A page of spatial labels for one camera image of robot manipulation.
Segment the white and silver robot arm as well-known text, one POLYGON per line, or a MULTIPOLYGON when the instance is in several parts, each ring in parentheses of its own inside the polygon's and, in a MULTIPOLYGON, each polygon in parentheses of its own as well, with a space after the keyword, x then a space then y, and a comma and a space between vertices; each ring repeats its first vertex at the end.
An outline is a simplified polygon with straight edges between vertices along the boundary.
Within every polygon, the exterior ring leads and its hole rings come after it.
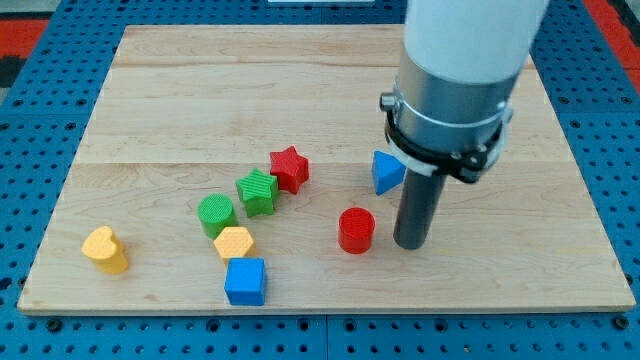
POLYGON ((426 177, 475 183, 504 149, 509 98, 548 0, 413 0, 393 90, 382 94, 394 156, 426 177))

